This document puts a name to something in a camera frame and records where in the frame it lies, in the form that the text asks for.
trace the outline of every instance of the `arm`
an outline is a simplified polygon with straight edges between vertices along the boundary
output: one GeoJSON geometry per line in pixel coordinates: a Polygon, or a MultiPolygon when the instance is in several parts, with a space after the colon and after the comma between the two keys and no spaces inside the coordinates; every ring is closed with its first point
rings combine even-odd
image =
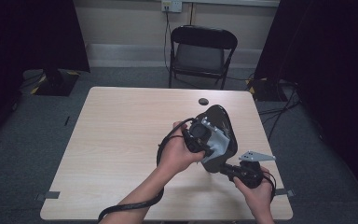
{"type": "MultiPolygon", "coordinates": [[[[269,170],[264,167],[261,167],[261,170],[269,173],[269,170]]],[[[274,223],[270,208],[272,191],[270,183],[263,179],[255,189],[249,189],[237,177],[234,177],[234,183],[235,187],[245,196],[245,201],[249,205],[257,224],[274,223]]]]}
{"type": "MultiPolygon", "coordinates": [[[[177,130],[173,135],[182,135],[182,130],[177,130]]],[[[162,151],[158,167],[141,185],[118,204],[145,202],[156,197],[176,174],[184,171],[191,163],[201,161],[203,156],[204,152],[190,152],[183,138],[172,138],[162,151]]],[[[142,223],[148,210],[149,208],[147,207],[111,213],[104,217],[100,224],[142,223]]]]}

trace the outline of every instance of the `wall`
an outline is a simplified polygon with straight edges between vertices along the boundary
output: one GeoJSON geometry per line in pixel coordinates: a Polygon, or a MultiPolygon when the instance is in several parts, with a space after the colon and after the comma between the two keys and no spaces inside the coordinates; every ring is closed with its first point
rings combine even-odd
{"type": "MultiPolygon", "coordinates": [[[[160,1],[74,2],[86,43],[163,48],[166,15],[160,10],[160,1]]],[[[183,12],[170,13],[169,21],[171,30],[190,23],[227,29],[239,39],[238,51],[251,54],[250,61],[244,63],[255,64],[275,11],[276,7],[183,3],[183,12]]]]}

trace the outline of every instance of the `wooden table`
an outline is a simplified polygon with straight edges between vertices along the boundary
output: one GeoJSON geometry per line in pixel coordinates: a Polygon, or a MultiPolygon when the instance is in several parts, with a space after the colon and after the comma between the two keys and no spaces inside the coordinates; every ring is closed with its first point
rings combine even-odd
{"type": "MultiPolygon", "coordinates": [[[[41,217],[46,220],[96,220],[117,204],[156,167],[162,138],[177,120],[195,118],[211,105],[228,112],[239,150],[227,163],[239,165],[248,150],[269,154],[269,142],[251,94],[247,91],[201,91],[94,87],[63,155],[41,217]],[[199,98],[209,100],[200,105],[199,98]]],[[[263,161],[283,188],[275,161],[263,161]]],[[[293,215],[286,195],[271,205],[276,220],[293,215]]],[[[162,200],[145,220],[254,219],[242,194],[227,177],[192,164],[165,187],[162,200]]]]}

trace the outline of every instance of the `black folding chair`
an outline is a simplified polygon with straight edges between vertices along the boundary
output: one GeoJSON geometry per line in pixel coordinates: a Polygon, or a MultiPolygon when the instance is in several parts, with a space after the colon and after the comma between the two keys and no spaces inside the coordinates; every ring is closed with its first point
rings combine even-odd
{"type": "Polygon", "coordinates": [[[222,79],[220,90],[225,87],[231,56],[237,47],[237,37],[229,31],[185,25],[171,33],[170,83],[172,74],[222,79]]]}

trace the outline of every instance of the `forearm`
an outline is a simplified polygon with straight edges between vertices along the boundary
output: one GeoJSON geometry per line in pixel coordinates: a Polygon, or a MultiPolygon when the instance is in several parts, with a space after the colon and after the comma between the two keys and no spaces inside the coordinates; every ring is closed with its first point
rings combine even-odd
{"type": "Polygon", "coordinates": [[[255,222],[257,224],[274,224],[274,219],[270,211],[265,212],[264,214],[258,214],[255,216],[255,222]]]}
{"type": "MultiPolygon", "coordinates": [[[[172,174],[157,167],[150,176],[118,204],[142,203],[153,199],[173,178],[172,174]]],[[[149,207],[115,212],[107,215],[101,224],[142,223],[149,207]]]]}

